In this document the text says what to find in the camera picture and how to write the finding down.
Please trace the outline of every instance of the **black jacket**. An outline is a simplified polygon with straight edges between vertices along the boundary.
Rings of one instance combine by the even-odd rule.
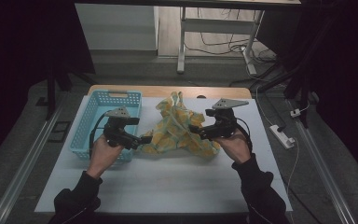
[[[273,174],[260,171],[255,154],[243,164],[232,164],[241,179],[241,192],[249,208],[251,224],[289,223],[286,204],[270,186]],[[56,215],[48,224],[95,223],[94,210],[100,206],[97,197],[101,178],[96,180],[83,172],[76,187],[63,189],[54,199]]]

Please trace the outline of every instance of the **white tabletop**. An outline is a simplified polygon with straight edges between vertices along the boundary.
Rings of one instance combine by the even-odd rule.
[[[62,189],[72,189],[82,171],[87,169],[89,162],[81,161],[73,154],[69,144],[88,99],[85,96],[79,107],[36,212],[54,212],[54,197]],[[138,135],[151,130],[161,120],[155,106],[162,99],[143,98]],[[204,113],[217,100],[185,98],[184,103],[188,109]],[[260,169],[274,174],[272,187],[286,202],[287,211],[292,211],[255,100],[247,101],[248,105],[234,108],[235,116],[249,125]],[[205,116],[205,119],[204,126],[214,123],[214,118]],[[246,212],[241,181],[231,163],[223,149],[208,160],[193,156],[184,149],[162,155],[135,153],[131,162],[113,165],[103,174],[99,192],[102,204],[97,212],[156,215]]]

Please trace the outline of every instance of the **person's right hand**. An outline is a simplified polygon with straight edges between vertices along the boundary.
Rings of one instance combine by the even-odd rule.
[[[217,137],[213,139],[225,150],[227,155],[237,164],[242,164],[251,159],[251,152],[246,143],[246,137],[239,129],[229,138]]]
[[[95,179],[100,178],[103,172],[117,160],[123,148],[121,145],[110,147],[106,141],[106,137],[101,135],[97,141],[94,142],[91,161],[89,162],[89,168],[86,173]]]

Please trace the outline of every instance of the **yellow cloth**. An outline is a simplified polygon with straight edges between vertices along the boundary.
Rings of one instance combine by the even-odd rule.
[[[186,109],[183,104],[183,94],[173,91],[171,97],[161,101],[157,106],[162,120],[153,130],[144,136],[153,135],[150,144],[142,145],[141,150],[145,153],[164,153],[177,148],[186,148],[194,155],[209,157],[219,152],[220,146],[207,139],[201,140],[196,133],[191,133],[188,125],[202,127],[205,121],[203,114]]]

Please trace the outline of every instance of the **blue plastic basket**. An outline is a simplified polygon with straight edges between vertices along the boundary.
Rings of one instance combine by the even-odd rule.
[[[114,110],[122,106],[126,106],[132,118],[139,118],[142,107],[142,94],[139,91],[107,90],[96,90],[91,94],[70,145],[70,150],[74,152],[79,159],[90,159],[90,133],[98,118],[106,111]],[[103,133],[103,126],[107,120],[108,117],[101,120],[94,140]],[[127,125],[124,129],[127,133],[136,135],[137,127],[138,125]],[[117,161],[131,161],[132,155],[133,149],[123,149]]]

